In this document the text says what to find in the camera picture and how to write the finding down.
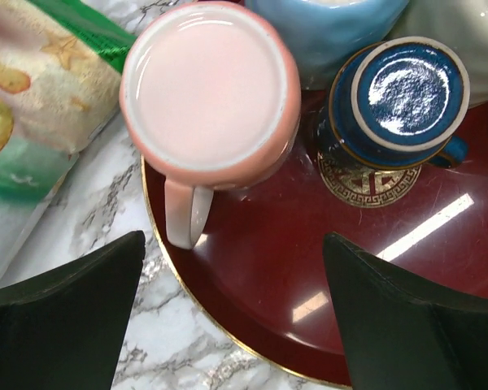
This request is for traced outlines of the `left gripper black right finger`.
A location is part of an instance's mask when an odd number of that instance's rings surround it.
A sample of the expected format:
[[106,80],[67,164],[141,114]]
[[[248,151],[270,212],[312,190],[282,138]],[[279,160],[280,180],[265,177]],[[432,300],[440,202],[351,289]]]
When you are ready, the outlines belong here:
[[323,240],[354,389],[488,389],[488,299],[436,284],[353,244]]

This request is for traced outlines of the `pink mug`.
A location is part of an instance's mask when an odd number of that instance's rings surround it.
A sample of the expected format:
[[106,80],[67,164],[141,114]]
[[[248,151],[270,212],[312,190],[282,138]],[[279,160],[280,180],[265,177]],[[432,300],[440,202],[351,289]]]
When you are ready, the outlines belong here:
[[134,145],[163,175],[168,241],[192,249],[215,192],[273,175],[301,116],[298,69],[274,27],[226,1],[178,6],[126,59],[120,107]]

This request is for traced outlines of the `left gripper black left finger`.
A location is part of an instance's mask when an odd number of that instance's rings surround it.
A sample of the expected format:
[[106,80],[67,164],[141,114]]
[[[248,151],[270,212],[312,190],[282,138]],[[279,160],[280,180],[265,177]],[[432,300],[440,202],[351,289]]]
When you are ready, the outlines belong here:
[[0,389],[109,389],[146,255],[129,232],[0,288]]

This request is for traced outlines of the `dark blue glazed mug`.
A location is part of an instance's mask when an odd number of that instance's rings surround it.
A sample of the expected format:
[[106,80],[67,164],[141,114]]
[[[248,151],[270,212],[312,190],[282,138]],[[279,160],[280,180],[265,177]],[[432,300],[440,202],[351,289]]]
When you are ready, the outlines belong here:
[[468,154],[455,131],[469,98],[468,72],[441,42],[413,36],[369,45],[334,78],[313,132],[316,149],[378,171],[453,168]]

